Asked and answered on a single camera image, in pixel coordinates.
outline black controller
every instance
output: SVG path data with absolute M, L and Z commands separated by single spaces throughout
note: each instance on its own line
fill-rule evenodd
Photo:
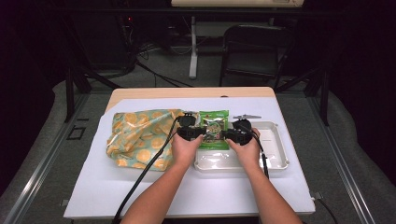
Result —
M 184 116 L 178 118 L 180 127 L 177 128 L 177 134 L 187 141 L 197 138 L 200 134 L 206 134 L 206 127 L 194 127 L 195 121 L 196 118 L 192 113 L 185 112 Z
M 253 137 L 251 133 L 251 124 L 247 119 L 240 119 L 233 122 L 233 129 L 228 129 L 224 131 L 225 138 L 233 140 L 235 143 L 243 146 L 250 142 Z

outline green snack bag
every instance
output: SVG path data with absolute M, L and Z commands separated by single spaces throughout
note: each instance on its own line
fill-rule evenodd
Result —
M 229 149 L 221 132 L 228 130 L 228 110 L 200 111 L 199 115 L 201 127 L 206 127 L 206 135 L 200 149 Z

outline lemon pattern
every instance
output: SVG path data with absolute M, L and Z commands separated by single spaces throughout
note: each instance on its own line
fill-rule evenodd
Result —
M 180 109 L 116 113 L 113 117 L 112 134 L 107 140 L 107 156 L 118 166 L 146 168 L 151 158 L 163 147 L 175 118 L 182 115 L 183 111 Z M 150 170 L 164 171 L 172 160 L 169 143 Z

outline white tray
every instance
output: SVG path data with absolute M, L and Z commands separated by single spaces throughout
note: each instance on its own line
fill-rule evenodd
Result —
M 251 126 L 260 132 L 260 141 L 267 157 L 269 172 L 285 170 L 289 166 L 289 160 L 280 139 L 277 125 L 271 121 L 251 122 Z M 195 156 L 195 169 L 203 173 L 242 172 L 236 153 L 229 150 L 198 149 Z

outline bare arm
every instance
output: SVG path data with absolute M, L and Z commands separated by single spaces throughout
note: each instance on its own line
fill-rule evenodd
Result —
M 174 164 L 132 203 L 121 223 L 162 223 L 203 136 L 189 142 L 175 134 Z
M 254 132 L 260 134 L 257 129 L 254 129 Z M 247 173 L 262 223 L 301 224 L 302 221 L 277 192 L 260 167 L 260 149 L 257 141 L 253 138 L 244 146 L 239 146 L 230 139 L 227 139 L 227 142 L 235 150 L 241 165 Z

